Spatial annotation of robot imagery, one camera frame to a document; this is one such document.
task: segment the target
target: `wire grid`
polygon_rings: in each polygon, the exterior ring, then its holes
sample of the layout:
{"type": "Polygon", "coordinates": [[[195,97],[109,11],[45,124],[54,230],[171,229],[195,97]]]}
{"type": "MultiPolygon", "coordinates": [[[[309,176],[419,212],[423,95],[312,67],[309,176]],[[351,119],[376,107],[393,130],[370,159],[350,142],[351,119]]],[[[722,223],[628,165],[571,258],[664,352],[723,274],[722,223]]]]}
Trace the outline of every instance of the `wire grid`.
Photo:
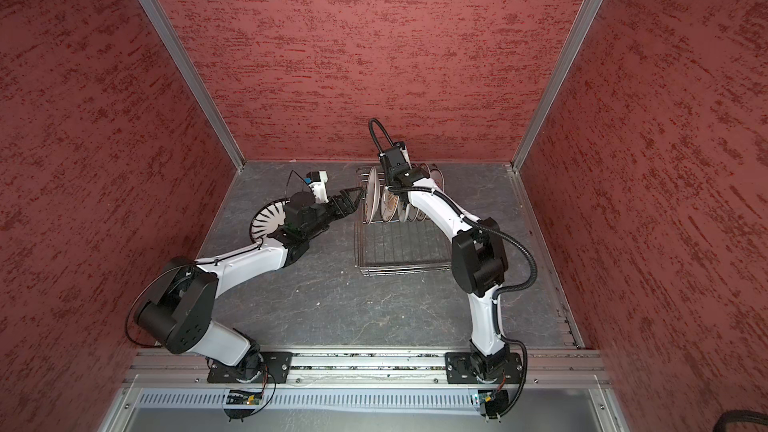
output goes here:
{"type": "MultiPolygon", "coordinates": [[[[384,173],[378,172],[379,186],[384,173]]],[[[357,169],[358,185],[368,185],[370,167],[357,169]]],[[[414,274],[451,269],[451,243],[429,218],[421,222],[382,220],[377,209],[370,224],[365,224],[365,207],[359,207],[355,221],[355,263],[363,275],[414,274]]]]}

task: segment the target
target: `work surface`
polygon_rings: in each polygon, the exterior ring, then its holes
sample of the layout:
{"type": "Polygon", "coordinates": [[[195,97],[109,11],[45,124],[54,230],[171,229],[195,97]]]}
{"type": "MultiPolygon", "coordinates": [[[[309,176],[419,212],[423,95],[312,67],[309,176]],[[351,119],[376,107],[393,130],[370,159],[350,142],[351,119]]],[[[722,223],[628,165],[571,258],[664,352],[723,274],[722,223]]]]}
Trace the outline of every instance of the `work surface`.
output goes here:
{"type": "MultiPolygon", "coordinates": [[[[219,210],[200,256],[250,244],[250,220],[284,196],[291,169],[302,177],[327,170],[329,195],[357,186],[350,162],[249,162],[219,210]]],[[[481,218],[529,245],[519,204],[503,164],[438,164],[446,192],[481,218]]],[[[293,177],[288,195],[301,187],[293,177]]],[[[472,333],[467,295],[450,272],[366,277],[355,267],[355,220],[349,216],[314,238],[298,262],[237,285],[222,294],[214,319],[262,344],[363,347],[466,348],[472,333]]],[[[507,246],[509,285],[525,280],[528,266],[507,246]]],[[[541,283],[502,296],[504,333],[529,347],[561,347],[550,297],[541,283]]]]}

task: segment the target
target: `dish rack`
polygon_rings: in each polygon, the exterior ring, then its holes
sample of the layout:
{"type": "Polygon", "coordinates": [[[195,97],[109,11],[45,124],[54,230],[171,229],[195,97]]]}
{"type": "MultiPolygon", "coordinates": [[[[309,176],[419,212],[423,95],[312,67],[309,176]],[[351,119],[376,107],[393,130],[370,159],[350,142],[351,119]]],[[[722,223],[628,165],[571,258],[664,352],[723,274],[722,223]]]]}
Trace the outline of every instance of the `dish rack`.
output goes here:
{"type": "MultiPolygon", "coordinates": [[[[357,169],[357,185],[366,187],[371,166],[357,169]]],[[[384,173],[377,167],[379,186],[384,173]]],[[[421,222],[400,222],[397,214],[382,220],[377,208],[370,224],[365,207],[358,207],[355,220],[355,265],[363,275],[414,274],[451,270],[451,243],[427,217],[421,222]]]]}

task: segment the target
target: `metal bracket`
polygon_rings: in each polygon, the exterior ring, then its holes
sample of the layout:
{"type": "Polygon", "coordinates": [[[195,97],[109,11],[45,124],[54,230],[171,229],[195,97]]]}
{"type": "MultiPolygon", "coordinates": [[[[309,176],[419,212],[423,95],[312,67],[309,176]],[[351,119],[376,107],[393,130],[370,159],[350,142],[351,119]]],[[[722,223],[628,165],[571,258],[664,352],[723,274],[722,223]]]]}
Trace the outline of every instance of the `metal bracket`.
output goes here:
{"type": "MultiPolygon", "coordinates": [[[[478,380],[472,372],[469,362],[469,352],[446,352],[446,376],[449,384],[477,384],[478,380]]],[[[504,364],[504,377],[507,384],[519,384],[522,379],[522,362],[520,354],[511,353],[504,364]]]]}
{"type": "MultiPolygon", "coordinates": [[[[264,358],[266,369],[272,375],[270,381],[277,384],[284,384],[288,379],[288,373],[290,372],[290,362],[293,358],[293,352],[261,352],[261,357],[264,358]]],[[[246,384],[238,382],[232,378],[224,369],[212,367],[208,371],[208,384],[239,384],[245,386],[246,384]]]]}

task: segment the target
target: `red textured wall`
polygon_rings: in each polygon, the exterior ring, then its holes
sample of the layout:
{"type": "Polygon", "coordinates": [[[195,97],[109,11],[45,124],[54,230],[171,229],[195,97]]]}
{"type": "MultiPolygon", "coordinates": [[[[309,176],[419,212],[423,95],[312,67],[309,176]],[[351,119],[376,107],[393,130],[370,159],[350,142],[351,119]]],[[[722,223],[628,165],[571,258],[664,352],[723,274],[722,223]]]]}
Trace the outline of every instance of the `red textured wall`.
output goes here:
{"type": "Polygon", "coordinates": [[[246,158],[509,160],[582,0],[160,0],[246,158]]]}
{"type": "Polygon", "coordinates": [[[768,412],[768,0],[605,0],[523,169],[633,432],[768,412]]]}
{"type": "Polygon", "coordinates": [[[93,430],[234,167],[137,0],[0,0],[0,430],[93,430]]]}

